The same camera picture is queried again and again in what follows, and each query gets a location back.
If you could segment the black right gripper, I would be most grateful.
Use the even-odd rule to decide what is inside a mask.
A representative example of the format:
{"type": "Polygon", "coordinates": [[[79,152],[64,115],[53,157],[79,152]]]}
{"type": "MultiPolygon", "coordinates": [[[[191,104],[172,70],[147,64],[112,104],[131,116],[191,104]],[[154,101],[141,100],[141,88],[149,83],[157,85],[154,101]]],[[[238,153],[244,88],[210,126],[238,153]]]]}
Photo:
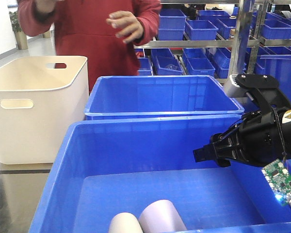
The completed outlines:
{"type": "Polygon", "coordinates": [[[196,163],[214,161],[219,167],[228,167],[232,161],[262,167],[276,159],[291,159],[291,109],[245,114],[240,123],[214,134],[210,144],[193,154],[196,163]]]}

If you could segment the person's bare hand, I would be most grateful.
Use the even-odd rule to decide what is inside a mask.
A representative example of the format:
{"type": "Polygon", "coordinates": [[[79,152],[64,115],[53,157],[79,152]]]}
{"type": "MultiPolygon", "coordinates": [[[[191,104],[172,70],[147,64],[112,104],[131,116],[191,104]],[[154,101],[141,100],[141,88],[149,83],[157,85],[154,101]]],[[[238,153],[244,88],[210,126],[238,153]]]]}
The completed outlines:
{"type": "Polygon", "coordinates": [[[106,23],[118,32],[115,36],[122,39],[124,44],[143,37],[144,28],[137,17],[130,11],[116,11],[109,14],[106,23]]]}

